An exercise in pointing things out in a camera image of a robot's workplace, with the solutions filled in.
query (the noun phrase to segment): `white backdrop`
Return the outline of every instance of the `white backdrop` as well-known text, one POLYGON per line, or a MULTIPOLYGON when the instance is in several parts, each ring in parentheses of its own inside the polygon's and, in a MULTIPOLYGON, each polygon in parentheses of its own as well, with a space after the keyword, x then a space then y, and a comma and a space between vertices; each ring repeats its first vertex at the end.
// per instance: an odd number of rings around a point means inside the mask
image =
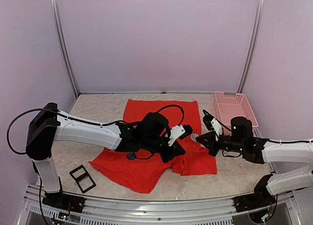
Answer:
POLYGON ((80 92, 236 91, 257 0, 59 0, 80 92))

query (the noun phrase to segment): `red t-shirt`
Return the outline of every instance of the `red t-shirt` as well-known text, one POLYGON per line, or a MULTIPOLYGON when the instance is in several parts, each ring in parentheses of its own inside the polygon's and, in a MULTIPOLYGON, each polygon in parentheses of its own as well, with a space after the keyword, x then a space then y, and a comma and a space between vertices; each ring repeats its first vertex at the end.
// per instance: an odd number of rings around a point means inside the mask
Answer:
MULTIPOLYGON (((185 112, 182 124, 190 124, 193 132, 201 134, 201 120, 198 103, 182 101, 141 101, 129 100, 125 111, 124 120, 127 122, 139 121, 148 112, 156 112, 160 108, 176 104, 181 106, 185 112)), ((170 128, 177 125, 181 120, 181 112, 176 107, 170 107, 160 112, 169 120, 170 128)), ((208 154, 208 150, 194 142, 189 136, 183 140, 177 140, 185 149, 186 154, 175 157, 168 163, 163 163, 159 154, 155 154, 149 160, 129 160, 128 153, 113 152, 109 149, 104 151, 92 162, 92 166, 112 181, 128 187, 135 192, 150 193, 157 181, 168 168, 182 176, 216 174, 215 157, 208 154)), ((151 155, 146 150, 136 153, 139 158, 147 158, 151 155)))

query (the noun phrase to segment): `metal frame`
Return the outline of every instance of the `metal frame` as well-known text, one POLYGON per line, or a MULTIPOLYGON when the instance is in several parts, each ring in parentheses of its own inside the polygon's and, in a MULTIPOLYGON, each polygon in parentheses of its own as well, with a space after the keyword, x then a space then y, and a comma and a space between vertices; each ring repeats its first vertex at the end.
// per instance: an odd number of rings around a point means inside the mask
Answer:
POLYGON ((79 92, 78 85, 77 85, 74 72, 70 64, 68 53, 67 53, 67 47, 65 44, 64 35, 62 31, 58 0, 50 0, 50 1, 51 1, 51 6, 52 6, 52 14, 53 14, 53 19, 55 23, 55 28, 56 28, 57 36, 59 39, 59 44, 60 44, 63 60, 65 63, 65 68, 67 70, 67 75, 70 81, 71 88, 73 90, 75 98, 77 99, 78 96, 80 95, 80 92, 79 92))
POLYGON ((256 9, 256 13, 255 13, 255 19, 254 19, 254 25, 253 25, 253 31, 252 31, 252 35, 251 35, 248 55, 246 57, 244 71, 243 71, 243 74, 242 74, 242 77, 240 80, 240 84, 238 87, 238 91, 237 91, 238 93, 242 93, 244 91, 244 88, 245 88, 246 80, 247 80, 248 73, 250 70, 250 66, 251 66, 251 62, 252 62, 252 58, 253 58, 253 54, 255 51, 255 46, 257 43, 258 34, 259 34, 259 30, 260 30, 262 13, 263 13, 263 8, 264 8, 264 2, 265 2, 265 0, 258 0, 258 3, 257 3, 257 9, 256 9))
MULTIPOLYGON (((83 225, 199 225, 233 224, 232 217, 246 214, 237 213, 233 197, 221 197, 189 201, 130 201, 85 196, 86 202, 82 214, 71 213, 73 221, 69 224, 83 225)), ((21 206, 21 215, 17 225, 24 225, 29 212, 40 214, 39 187, 29 185, 21 206)), ((297 204, 291 192, 279 195, 278 204, 286 203, 293 225, 300 225, 297 204)), ((65 212, 43 205, 46 216, 65 212)))

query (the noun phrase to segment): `beige tabletop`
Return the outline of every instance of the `beige tabletop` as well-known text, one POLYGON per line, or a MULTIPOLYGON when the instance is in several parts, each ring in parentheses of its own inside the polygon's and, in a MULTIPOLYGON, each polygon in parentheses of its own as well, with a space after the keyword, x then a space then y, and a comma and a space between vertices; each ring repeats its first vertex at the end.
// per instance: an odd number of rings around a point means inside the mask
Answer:
MULTIPOLYGON (((210 94, 108 94, 80 95, 71 114, 101 122, 120 120, 128 99, 133 100, 177 100, 197 101, 200 115, 202 109, 215 115, 210 94)), ((207 129, 202 123, 202 133, 207 129)), ((180 176, 171 169, 165 171, 150 194, 140 194, 121 186, 95 170, 89 161, 95 159, 103 147, 75 142, 55 142, 52 155, 63 190, 81 194, 76 182, 69 172, 83 164, 97 186, 85 195, 103 198, 172 201, 207 199, 232 196, 252 192, 260 178, 268 174, 267 165, 252 164, 240 158, 224 158, 221 153, 216 156, 217 175, 180 176)))

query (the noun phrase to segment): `pink basket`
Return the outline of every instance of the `pink basket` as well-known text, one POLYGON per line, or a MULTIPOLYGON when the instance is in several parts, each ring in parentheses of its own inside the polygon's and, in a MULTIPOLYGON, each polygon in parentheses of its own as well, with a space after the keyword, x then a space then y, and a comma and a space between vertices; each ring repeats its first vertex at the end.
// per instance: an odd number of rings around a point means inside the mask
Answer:
MULTIPOLYGON (((215 92, 214 109, 216 118, 228 128, 231 128, 230 121, 236 116, 244 116, 250 120, 253 131, 259 126, 248 99, 244 94, 215 92)), ((224 128, 224 134, 230 135, 231 132, 224 128)))

